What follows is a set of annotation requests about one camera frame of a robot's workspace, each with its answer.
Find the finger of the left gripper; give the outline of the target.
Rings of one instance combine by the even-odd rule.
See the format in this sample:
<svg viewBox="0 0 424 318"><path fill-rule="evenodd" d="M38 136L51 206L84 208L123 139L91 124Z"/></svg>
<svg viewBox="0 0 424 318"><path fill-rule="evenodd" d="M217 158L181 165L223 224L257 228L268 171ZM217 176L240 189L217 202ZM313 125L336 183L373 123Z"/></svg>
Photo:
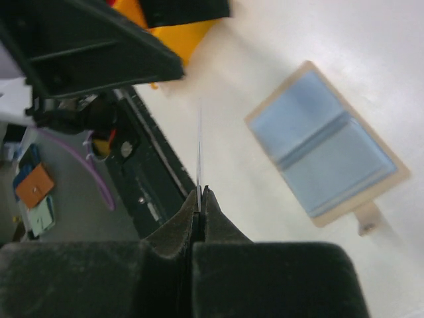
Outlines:
<svg viewBox="0 0 424 318"><path fill-rule="evenodd" d="M184 75L177 54L102 1L2 1L1 42L43 98Z"/></svg>

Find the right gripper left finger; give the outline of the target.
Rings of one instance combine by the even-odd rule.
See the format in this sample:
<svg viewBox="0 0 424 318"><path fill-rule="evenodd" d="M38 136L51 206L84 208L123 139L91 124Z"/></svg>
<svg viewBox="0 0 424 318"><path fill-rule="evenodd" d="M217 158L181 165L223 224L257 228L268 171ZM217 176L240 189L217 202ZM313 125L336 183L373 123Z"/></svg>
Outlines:
<svg viewBox="0 0 424 318"><path fill-rule="evenodd" d="M20 242L1 249L2 317L190 317L195 193L139 241Z"/></svg>

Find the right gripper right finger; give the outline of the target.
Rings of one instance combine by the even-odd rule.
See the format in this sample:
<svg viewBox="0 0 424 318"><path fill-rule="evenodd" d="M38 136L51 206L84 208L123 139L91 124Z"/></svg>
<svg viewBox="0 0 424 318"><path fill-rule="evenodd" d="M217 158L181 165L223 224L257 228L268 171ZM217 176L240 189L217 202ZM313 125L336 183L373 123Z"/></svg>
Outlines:
<svg viewBox="0 0 424 318"><path fill-rule="evenodd" d="M202 197L202 241L192 250L194 317L368 317L354 265L327 242L252 242Z"/></svg>

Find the silver credit card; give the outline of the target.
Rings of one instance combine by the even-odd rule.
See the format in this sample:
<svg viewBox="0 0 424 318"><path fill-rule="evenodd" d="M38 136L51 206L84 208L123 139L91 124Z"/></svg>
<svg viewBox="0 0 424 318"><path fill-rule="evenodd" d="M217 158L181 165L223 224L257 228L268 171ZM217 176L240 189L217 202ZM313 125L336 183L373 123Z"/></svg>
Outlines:
<svg viewBox="0 0 424 318"><path fill-rule="evenodd" d="M197 126L197 170L196 170L196 191L197 191L197 209L201 211L202 194L202 102L199 100L198 107L198 126Z"/></svg>

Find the beige card holder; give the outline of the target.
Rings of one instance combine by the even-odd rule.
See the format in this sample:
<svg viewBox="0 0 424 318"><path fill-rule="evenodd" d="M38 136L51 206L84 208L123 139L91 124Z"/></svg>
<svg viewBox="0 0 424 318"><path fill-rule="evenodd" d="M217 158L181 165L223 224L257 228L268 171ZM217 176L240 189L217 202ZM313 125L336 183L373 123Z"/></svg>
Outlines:
<svg viewBox="0 0 424 318"><path fill-rule="evenodd" d="M410 177L408 167L310 61L245 119L311 222L352 213L361 236L382 223L376 198Z"/></svg>

